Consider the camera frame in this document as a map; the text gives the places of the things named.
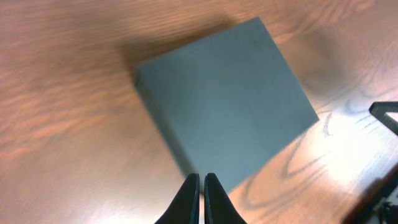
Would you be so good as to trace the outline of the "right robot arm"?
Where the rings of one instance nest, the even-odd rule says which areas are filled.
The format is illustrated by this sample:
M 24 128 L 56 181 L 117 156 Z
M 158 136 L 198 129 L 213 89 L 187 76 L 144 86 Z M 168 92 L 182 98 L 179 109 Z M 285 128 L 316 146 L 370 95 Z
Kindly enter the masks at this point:
M 375 101 L 369 112 L 386 128 L 397 134 L 397 121 L 388 115 L 397 112 L 396 101 Z M 397 224 L 397 166 L 385 177 L 375 180 L 342 221 L 342 224 L 365 223 Z

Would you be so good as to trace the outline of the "dark green box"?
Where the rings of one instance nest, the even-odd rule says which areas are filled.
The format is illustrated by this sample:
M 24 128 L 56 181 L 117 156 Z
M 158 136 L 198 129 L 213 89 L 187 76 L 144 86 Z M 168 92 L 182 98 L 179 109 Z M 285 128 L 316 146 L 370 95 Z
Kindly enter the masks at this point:
M 226 191 L 318 121 L 258 17 L 140 64 L 136 88 L 180 170 Z

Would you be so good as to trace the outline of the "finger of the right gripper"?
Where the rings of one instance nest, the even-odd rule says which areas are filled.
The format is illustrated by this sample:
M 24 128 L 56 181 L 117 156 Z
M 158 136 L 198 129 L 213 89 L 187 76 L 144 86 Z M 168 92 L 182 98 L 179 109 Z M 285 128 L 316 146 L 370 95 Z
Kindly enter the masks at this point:
M 396 101 L 376 101 L 369 107 L 369 112 L 385 127 L 397 135 L 397 121 L 388 115 L 388 113 L 397 112 Z

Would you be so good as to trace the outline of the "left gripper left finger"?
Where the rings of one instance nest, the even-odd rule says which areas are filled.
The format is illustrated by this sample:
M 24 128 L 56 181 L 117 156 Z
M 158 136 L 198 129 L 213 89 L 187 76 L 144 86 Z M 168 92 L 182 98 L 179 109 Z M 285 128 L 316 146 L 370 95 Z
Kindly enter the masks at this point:
M 155 224 L 198 224 L 200 178 L 189 174 L 174 199 Z

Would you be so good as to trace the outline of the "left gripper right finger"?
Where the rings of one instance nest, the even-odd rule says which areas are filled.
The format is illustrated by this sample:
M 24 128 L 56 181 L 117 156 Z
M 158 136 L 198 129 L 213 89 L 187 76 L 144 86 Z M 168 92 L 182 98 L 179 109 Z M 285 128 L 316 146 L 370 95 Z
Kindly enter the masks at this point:
M 246 224 L 216 174 L 208 173 L 204 186 L 205 224 Z

